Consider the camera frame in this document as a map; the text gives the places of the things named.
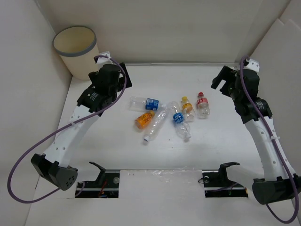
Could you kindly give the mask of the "clear bottle blue label horizontal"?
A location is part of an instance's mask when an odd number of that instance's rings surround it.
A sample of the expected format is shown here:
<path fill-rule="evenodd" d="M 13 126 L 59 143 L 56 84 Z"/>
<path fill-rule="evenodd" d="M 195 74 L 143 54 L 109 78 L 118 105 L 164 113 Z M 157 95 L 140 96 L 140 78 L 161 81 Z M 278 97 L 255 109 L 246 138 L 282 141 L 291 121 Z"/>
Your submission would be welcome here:
<path fill-rule="evenodd" d="M 166 104 L 153 98 L 130 97 L 129 109 L 133 111 L 157 111 L 159 108 L 166 108 Z"/>

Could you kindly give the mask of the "clear bottle red cap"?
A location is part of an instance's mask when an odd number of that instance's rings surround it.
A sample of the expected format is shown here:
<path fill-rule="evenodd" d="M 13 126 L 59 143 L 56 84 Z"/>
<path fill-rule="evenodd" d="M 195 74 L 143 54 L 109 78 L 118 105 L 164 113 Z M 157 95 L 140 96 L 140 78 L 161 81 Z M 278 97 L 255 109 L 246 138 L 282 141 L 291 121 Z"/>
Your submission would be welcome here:
<path fill-rule="evenodd" d="M 196 102 L 198 117 L 201 119 L 206 119 L 210 115 L 209 102 L 204 96 L 203 92 L 198 93 L 198 99 Z"/>

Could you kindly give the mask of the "orange bottle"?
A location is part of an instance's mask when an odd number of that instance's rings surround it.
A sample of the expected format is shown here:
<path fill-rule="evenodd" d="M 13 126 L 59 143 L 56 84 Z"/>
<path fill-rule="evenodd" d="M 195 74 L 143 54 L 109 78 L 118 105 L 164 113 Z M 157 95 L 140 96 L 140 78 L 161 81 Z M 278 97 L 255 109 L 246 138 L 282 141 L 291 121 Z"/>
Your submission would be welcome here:
<path fill-rule="evenodd" d="M 149 125 L 149 123 L 152 121 L 154 116 L 155 116 L 154 111 L 148 111 L 148 112 L 142 114 L 137 119 L 135 119 L 136 127 L 138 129 L 144 129 L 146 126 Z"/>

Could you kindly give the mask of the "clear bottle white cap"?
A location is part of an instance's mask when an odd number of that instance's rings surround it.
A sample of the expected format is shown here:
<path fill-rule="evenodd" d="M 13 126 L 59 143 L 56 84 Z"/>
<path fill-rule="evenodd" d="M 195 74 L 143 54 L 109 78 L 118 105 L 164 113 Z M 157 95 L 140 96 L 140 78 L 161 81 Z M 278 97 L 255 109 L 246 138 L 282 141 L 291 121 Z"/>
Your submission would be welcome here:
<path fill-rule="evenodd" d="M 167 108 L 159 108 L 158 112 L 155 115 L 155 118 L 152 120 L 151 124 L 146 130 L 144 134 L 143 141 L 148 143 L 154 140 L 160 132 L 160 129 L 164 125 L 165 120 L 168 116 L 168 109 Z"/>

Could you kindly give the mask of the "clear bottle yellow cap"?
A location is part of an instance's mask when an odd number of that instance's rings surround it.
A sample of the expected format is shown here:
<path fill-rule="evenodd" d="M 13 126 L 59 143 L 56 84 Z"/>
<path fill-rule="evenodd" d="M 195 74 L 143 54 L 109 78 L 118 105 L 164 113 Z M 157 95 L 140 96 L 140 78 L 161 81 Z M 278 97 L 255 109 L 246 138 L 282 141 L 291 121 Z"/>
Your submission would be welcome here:
<path fill-rule="evenodd" d="M 195 120 L 195 111 L 191 102 L 188 100 L 186 96 L 182 97 L 181 100 L 182 105 L 182 113 L 187 122 L 193 122 Z"/>

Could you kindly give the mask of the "clear bottle blue label diagonal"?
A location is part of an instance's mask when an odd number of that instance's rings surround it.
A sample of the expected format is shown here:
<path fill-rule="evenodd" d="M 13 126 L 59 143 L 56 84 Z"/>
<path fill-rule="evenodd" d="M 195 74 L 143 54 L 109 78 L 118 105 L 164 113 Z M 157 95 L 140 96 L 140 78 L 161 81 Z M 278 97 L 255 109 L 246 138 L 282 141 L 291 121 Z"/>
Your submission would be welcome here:
<path fill-rule="evenodd" d="M 184 115 L 180 109 L 179 104 L 176 101 L 171 101 L 167 104 L 167 108 L 171 113 L 174 121 L 174 126 L 177 135 L 184 141 L 188 142 L 191 138 L 190 126 L 185 121 Z"/>

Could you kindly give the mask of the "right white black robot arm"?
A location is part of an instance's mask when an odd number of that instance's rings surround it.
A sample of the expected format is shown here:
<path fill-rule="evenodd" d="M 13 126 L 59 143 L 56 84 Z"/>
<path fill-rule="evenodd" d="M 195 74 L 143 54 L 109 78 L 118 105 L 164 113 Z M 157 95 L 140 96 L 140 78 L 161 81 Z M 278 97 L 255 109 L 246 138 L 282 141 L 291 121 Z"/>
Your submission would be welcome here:
<path fill-rule="evenodd" d="M 263 174 L 244 168 L 237 162 L 224 163 L 217 174 L 219 183 L 227 186 L 236 182 L 250 189 L 262 205 L 298 197 L 301 178 L 285 157 L 274 131 L 268 103 L 257 96 L 260 81 L 257 71 L 248 67 L 236 71 L 224 66 L 213 79 L 211 87 L 216 89 L 221 81 L 225 81 L 221 93 L 231 97 L 236 112 L 252 136 Z"/>

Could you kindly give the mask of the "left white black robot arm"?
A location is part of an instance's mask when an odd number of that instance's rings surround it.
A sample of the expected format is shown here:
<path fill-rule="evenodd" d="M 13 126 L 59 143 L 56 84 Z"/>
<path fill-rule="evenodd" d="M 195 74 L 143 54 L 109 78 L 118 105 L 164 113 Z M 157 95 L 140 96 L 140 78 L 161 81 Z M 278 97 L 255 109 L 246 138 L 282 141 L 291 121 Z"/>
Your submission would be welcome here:
<path fill-rule="evenodd" d="M 113 64 L 90 73 L 92 84 L 78 98 L 70 126 L 58 133 L 43 154 L 36 153 L 31 158 L 38 174 L 60 190 L 68 190 L 75 183 L 78 170 L 69 165 L 72 153 L 104 109 L 117 99 L 125 83 L 121 73 L 121 68 Z"/>

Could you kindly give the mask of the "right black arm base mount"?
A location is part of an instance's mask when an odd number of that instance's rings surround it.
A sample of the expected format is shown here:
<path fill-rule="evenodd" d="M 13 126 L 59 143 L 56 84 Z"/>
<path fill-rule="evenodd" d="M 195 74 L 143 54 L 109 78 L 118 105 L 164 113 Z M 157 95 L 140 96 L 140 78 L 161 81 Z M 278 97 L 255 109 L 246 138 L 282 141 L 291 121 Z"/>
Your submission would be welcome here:
<path fill-rule="evenodd" d="M 226 169 L 239 165 L 237 162 L 223 163 L 219 169 L 203 169 L 198 183 L 204 186 L 206 198 L 248 198 L 247 189 L 228 179 Z"/>

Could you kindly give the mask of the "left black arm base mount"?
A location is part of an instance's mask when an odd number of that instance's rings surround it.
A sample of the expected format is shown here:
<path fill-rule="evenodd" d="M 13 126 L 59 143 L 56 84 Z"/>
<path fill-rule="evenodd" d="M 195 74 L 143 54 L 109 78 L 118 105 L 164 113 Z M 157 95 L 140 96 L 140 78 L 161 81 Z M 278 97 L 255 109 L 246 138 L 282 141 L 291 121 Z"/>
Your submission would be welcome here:
<path fill-rule="evenodd" d="M 105 169 L 93 161 L 89 163 L 99 169 L 99 174 L 93 181 L 77 183 L 75 198 L 118 198 L 120 170 Z"/>

